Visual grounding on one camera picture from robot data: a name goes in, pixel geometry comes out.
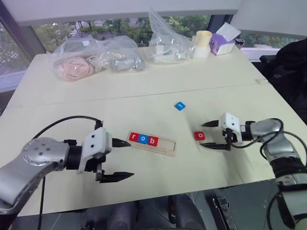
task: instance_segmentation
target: black cable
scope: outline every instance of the black cable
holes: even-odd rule
[[[279,131],[282,131],[283,130],[283,121],[281,119],[278,119],[278,118],[272,118],[272,120],[276,120],[276,121],[279,121],[280,122],[280,128],[279,128]],[[271,141],[273,140],[275,137],[277,137],[278,133],[275,133],[275,135],[270,138],[269,140],[267,140],[266,142],[264,142],[261,147],[260,147],[260,154],[261,156],[267,160],[266,156],[264,156],[264,153],[263,153],[263,148]]]
[[[266,213],[266,220],[268,223],[268,228],[269,230],[273,230],[272,225],[271,225],[271,208],[273,206],[274,200],[277,198],[279,194],[276,193],[275,196],[272,198],[272,200],[270,201],[269,205],[268,205],[268,209],[267,209],[267,213]]]
[[[102,121],[97,119],[97,118],[91,117],[91,116],[83,116],[83,115],[68,116],[68,117],[62,118],[62,119],[50,124],[46,128],[43,128],[32,139],[38,138],[40,135],[42,135],[44,132],[46,132],[51,127],[57,125],[58,123],[61,123],[63,121],[67,121],[67,120],[70,120],[70,119],[75,119],[75,118],[83,118],[83,119],[89,119],[89,120],[95,121],[96,122],[95,129],[98,128],[98,127],[102,127]],[[45,182],[46,182],[46,177],[44,176],[43,184],[42,184],[42,193],[41,193],[41,197],[40,197],[39,219],[38,219],[38,226],[37,226],[38,230],[41,230],[41,225],[42,225],[42,214],[43,214],[44,194],[45,194]]]
[[[42,184],[42,194],[40,196],[39,218],[38,218],[38,227],[37,227],[38,230],[40,230],[41,227],[42,227],[42,214],[43,214],[43,206],[44,206],[45,182],[46,182],[46,177],[44,176],[43,184]]]
[[[225,138],[225,140],[226,140],[226,142],[227,142],[229,145],[231,145],[231,146],[234,147],[234,148],[237,148],[237,149],[244,149],[244,148],[247,148],[247,147],[249,147],[249,146],[251,146],[251,145],[253,145],[253,144],[259,142],[259,141],[262,140],[263,138],[265,138],[265,137],[267,137],[267,136],[270,136],[270,135],[272,135],[272,134],[276,134],[276,133],[288,134],[288,135],[290,135],[290,136],[295,137],[296,139],[298,139],[298,140],[302,143],[302,145],[304,146],[304,149],[305,149],[305,152],[306,152],[306,161],[307,161],[307,146],[306,146],[306,144],[304,143],[304,141],[303,141],[299,136],[297,136],[297,135],[295,135],[294,133],[291,133],[291,132],[287,132],[287,131],[273,131],[273,132],[264,134],[264,135],[258,137],[257,139],[255,139],[254,141],[248,143],[247,145],[243,145],[243,146],[234,145],[233,143],[231,143],[231,141],[230,141],[228,138]]]
[[[89,120],[93,120],[97,123],[101,123],[101,120],[99,119],[96,119],[94,117],[90,117],[90,116],[82,116],[82,115],[78,115],[78,116],[68,116],[68,117],[65,117],[65,118],[62,118],[54,123],[52,123],[51,125],[47,126],[46,128],[44,128],[43,130],[41,130],[38,134],[36,134],[33,139],[35,138],[38,138],[40,135],[42,135],[44,132],[46,132],[48,129],[50,129],[51,127],[57,125],[58,123],[61,123],[63,121],[67,121],[67,120],[70,120],[70,119],[75,119],[75,118],[84,118],[84,119],[89,119]]]

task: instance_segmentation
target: wall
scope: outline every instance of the wall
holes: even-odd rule
[[[2,0],[19,25],[76,20],[147,17],[150,7],[162,16],[234,14],[242,0]]]
[[[255,34],[307,36],[307,0],[242,0],[231,24]]]

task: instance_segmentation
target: black chair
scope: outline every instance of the black chair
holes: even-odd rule
[[[307,38],[261,56],[260,72],[307,124]]]

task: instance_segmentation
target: window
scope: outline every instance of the window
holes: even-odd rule
[[[2,75],[26,70],[29,64],[30,60],[0,23],[0,78],[3,78]]]
[[[179,34],[192,39],[198,30],[206,30],[211,16],[170,16],[164,17],[169,25]],[[148,18],[127,18],[96,21],[76,21],[67,23],[44,24],[33,26],[38,38],[48,52],[53,52],[70,37],[87,37],[105,40],[120,35],[127,35],[138,46],[148,46],[152,36]]]
[[[240,38],[245,40],[243,47],[260,47],[266,45],[269,48],[282,48],[285,45],[299,41],[299,39],[290,37],[268,36],[259,34],[241,34]]]

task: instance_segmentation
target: blue letter block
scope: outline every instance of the blue letter block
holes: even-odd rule
[[[182,110],[184,109],[186,106],[182,103],[182,102],[178,102],[176,105],[175,105],[176,109],[177,110]]]
[[[144,134],[140,134],[138,142],[141,144],[147,144],[148,136]]]

